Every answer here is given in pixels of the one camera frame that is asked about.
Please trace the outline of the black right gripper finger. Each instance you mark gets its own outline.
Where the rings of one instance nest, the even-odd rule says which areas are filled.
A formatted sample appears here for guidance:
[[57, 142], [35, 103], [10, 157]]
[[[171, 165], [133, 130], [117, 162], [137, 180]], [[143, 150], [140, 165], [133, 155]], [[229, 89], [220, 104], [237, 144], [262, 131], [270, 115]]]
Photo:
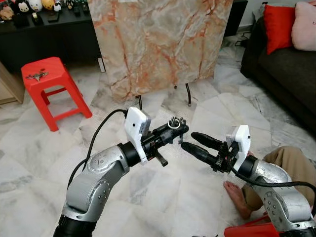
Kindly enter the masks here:
[[211, 155], [208, 151], [206, 151], [206, 149], [196, 144], [182, 142], [181, 148], [205, 164], [212, 165], [217, 162], [217, 158], [215, 156]]
[[223, 145], [223, 141], [217, 140], [213, 138], [212, 136], [199, 133], [199, 132], [192, 132], [191, 137], [199, 142], [200, 144], [205, 145], [208, 148], [211, 148], [213, 150], [219, 150], [221, 146]]

